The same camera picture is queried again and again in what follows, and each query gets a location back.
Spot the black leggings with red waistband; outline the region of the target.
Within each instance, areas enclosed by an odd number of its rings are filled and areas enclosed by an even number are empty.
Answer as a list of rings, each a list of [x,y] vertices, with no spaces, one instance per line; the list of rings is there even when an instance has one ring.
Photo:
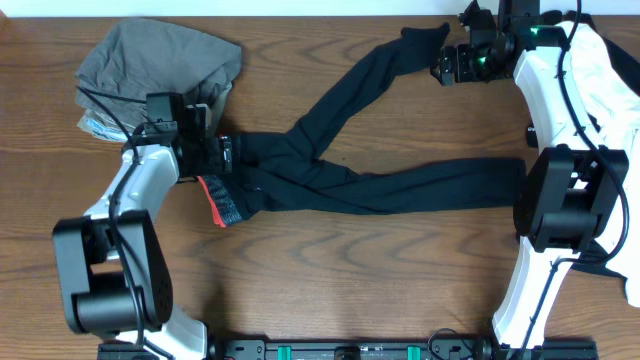
[[[359,60],[288,132],[232,136],[232,171],[198,179],[215,224],[229,227],[260,211],[390,215],[513,205],[526,177],[518,158],[456,159],[359,174],[321,157],[346,122],[396,77],[435,65],[449,32],[447,23],[405,27],[399,38]]]

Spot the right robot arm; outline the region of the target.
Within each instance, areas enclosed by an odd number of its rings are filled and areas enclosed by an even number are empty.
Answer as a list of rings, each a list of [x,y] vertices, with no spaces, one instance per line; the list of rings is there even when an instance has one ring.
[[[604,140],[585,107],[573,51],[579,25],[550,26],[541,17],[474,25],[467,44],[445,47],[435,71],[444,85],[511,78],[524,95],[539,156],[513,208],[520,248],[509,288],[492,318],[496,355],[543,359],[546,320],[575,265],[598,267],[615,258],[630,228],[623,187],[630,160]]]

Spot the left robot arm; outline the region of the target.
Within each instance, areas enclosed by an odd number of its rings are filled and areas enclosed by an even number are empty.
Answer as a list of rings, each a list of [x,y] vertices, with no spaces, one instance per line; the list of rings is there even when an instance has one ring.
[[[173,299],[154,222],[184,176],[228,170],[228,137],[139,135],[122,149],[122,165],[105,194],[82,216],[52,231],[64,315],[76,334],[101,339],[100,359],[212,359],[205,323]]]

